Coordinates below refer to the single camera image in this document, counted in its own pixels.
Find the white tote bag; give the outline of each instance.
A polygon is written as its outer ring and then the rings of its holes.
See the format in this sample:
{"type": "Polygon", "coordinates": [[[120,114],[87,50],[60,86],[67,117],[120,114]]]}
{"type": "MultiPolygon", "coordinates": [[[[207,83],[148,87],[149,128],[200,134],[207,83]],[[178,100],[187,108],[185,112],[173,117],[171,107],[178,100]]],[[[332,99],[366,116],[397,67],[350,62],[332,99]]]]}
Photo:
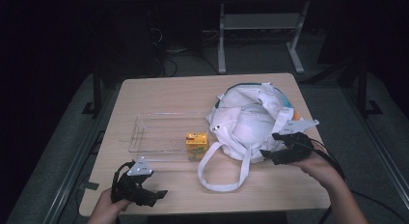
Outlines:
{"type": "Polygon", "coordinates": [[[211,132],[217,137],[199,163],[201,184],[214,191],[236,190],[249,174],[250,163],[264,160],[259,150],[278,151],[284,148],[272,133],[279,132],[287,121],[300,119],[286,96],[271,83],[241,83],[230,87],[213,107],[207,120],[211,132]],[[241,160],[238,182],[209,183],[204,169],[214,153],[222,148],[230,157],[241,160]]]}

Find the hand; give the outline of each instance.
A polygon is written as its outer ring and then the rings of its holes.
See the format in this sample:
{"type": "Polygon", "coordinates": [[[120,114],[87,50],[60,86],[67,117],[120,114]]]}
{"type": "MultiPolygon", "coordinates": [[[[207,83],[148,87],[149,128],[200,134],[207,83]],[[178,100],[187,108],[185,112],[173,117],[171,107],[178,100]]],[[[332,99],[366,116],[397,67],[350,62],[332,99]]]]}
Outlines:
{"type": "MultiPolygon", "coordinates": [[[[315,149],[328,154],[325,148],[314,141],[313,145],[315,149]]],[[[337,170],[335,170],[326,159],[322,158],[315,152],[312,152],[308,158],[299,162],[290,163],[289,165],[301,168],[304,173],[309,174],[325,188],[343,182],[343,179],[337,170]]]]}
{"type": "Polygon", "coordinates": [[[111,188],[108,188],[101,192],[98,202],[95,205],[93,214],[91,214],[89,224],[112,224],[115,223],[118,215],[122,210],[125,210],[132,202],[128,200],[120,200],[119,202],[112,203],[111,201],[111,188]]]}

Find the table top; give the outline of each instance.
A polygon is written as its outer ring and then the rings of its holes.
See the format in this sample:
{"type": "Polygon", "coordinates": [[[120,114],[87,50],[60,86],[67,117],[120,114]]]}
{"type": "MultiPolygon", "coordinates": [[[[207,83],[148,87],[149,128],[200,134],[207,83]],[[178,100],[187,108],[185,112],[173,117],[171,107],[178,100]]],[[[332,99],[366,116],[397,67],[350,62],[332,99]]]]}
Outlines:
{"type": "MultiPolygon", "coordinates": [[[[283,91],[302,117],[311,120],[301,92],[289,73],[218,75],[175,78],[129,79],[124,81],[109,125],[100,146],[90,182],[97,190],[86,189],[80,213],[91,215],[99,194],[112,185],[115,172],[140,155],[129,151],[135,122],[140,113],[208,114],[230,86],[242,82],[272,82],[283,91]]],[[[305,132],[320,140],[316,127],[305,132]]],[[[125,213],[141,215],[324,209],[330,205],[327,192],[300,169],[274,165],[271,160],[251,164],[247,180],[233,192],[220,193],[204,188],[198,178],[198,161],[149,162],[154,170],[143,187],[168,190],[153,208],[131,205],[125,213]]],[[[238,178],[241,161],[218,151],[206,166],[208,182],[229,183],[238,178]]]]}

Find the bag strap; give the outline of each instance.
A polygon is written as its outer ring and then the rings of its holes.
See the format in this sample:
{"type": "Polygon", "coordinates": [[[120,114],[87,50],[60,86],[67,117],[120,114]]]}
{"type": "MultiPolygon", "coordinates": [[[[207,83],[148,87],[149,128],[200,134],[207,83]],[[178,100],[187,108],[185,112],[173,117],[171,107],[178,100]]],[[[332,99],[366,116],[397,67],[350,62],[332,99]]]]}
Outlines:
{"type": "Polygon", "coordinates": [[[216,153],[216,151],[222,146],[223,144],[220,142],[215,142],[213,145],[211,145],[211,147],[207,150],[206,154],[204,155],[204,158],[199,163],[198,175],[199,175],[201,184],[204,187],[210,190],[213,190],[213,191],[229,192],[229,191],[236,190],[238,187],[240,187],[246,180],[247,176],[249,175],[251,148],[247,149],[246,154],[244,155],[243,161],[241,162],[240,178],[238,179],[238,182],[226,183],[226,184],[208,183],[203,177],[203,171],[208,161],[214,155],[214,153],[216,153]]]}

